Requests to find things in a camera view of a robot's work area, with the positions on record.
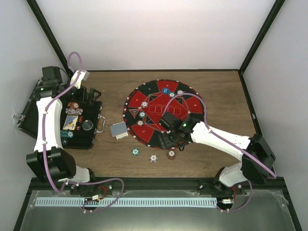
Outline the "white blue chip stack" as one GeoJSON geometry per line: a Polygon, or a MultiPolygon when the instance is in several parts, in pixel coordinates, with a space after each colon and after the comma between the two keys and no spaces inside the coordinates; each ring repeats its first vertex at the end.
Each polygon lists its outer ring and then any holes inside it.
{"type": "Polygon", "coordinates": [[[158,157],[157,157],[157,155],[152,154],[152,155],[150,155],[149,160],[150,160],[152,163],[155,163],[155,162],[157,162],[158,157]]]}

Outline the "brown red poker chip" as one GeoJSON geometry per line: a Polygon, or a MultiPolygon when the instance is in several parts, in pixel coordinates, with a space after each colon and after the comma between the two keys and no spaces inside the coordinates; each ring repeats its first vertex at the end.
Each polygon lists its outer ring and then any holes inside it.
{"type": "Polygon", "coordinates": [[[139,120],[139,121],[137,122],[137,124],[138,124],[138,126],[142,126],[142,125],[143,125],[143,121],[139,120]]]}

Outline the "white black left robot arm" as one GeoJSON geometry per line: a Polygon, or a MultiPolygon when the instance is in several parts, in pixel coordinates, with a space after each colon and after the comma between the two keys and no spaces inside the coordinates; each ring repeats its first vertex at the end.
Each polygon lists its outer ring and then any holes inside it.
{"type": "Polygon", "coordinates": [[[79,167],[66,149],[91,149],[96,134],[102,103],[94,98],[94,89],[79,83],[72,89],[62,85],[60,69],[42,68],[31,98],[26,121],[36,129],[34,151],[26,163],[41,182],[76,182],[87,194],[98,190],[93,172],[79,167]]]}

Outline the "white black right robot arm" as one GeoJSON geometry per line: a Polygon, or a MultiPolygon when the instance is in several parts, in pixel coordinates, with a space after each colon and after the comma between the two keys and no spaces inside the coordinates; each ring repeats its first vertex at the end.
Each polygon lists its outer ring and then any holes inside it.
{"type": "Polygon", "coordinates": [[[164,149],[194,142],[223,151],[238,160],[237,164],[218,171],[214,189],[220,194],[243,181],[262,185],[267,179],[277,177],[272,169],[276,157],[261,135],[235,135],[213,128],[207,121],[190,116],[181,120],[169,112],[163,114],[159,125],[166,130],[159,136],[164,149]]]}

